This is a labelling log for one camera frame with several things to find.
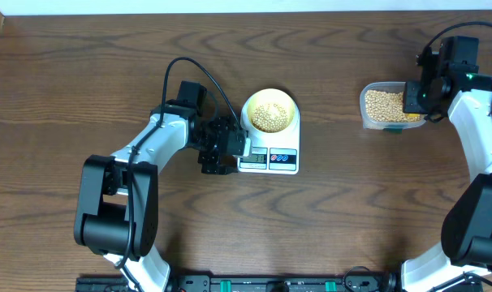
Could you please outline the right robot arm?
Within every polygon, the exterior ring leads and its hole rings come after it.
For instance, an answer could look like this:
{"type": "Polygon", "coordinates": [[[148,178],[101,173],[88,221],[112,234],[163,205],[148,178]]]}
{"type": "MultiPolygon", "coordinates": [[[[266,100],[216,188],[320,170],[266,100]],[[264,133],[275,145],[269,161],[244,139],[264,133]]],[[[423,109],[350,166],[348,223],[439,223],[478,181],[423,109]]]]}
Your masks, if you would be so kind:
{"type": "Polygon", "coordinates": [[[450,36],[417,58],[419,81],[404,87],[403,111],[436,122],[447,118],[464,150],[470,184],[442,224],[441,241],[403,262],[403,291],[448,291],[492,273],[492,76],[477,66],[479,41],[450,36]]]}

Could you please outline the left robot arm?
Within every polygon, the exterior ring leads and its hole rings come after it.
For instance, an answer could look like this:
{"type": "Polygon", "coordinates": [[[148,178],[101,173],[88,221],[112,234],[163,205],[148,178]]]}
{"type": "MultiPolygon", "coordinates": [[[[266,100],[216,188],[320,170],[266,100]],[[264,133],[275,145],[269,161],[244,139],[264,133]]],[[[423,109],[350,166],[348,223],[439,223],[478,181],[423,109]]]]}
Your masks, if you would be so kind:
{"type": "Polygon", "coordinates": [[[74,239],[104,256],[136,291],[165,291],[170,265],[154,246],[158,231],[158,175],[180,150],[199,152],[204,174],[226,175],[226,157],[251,151],[248,132],[234,115],[202,120],[207,90],[184,81],[175,99],[152,110],[145,129],[109,156],[90,156],[83,165],[74,239]]]}

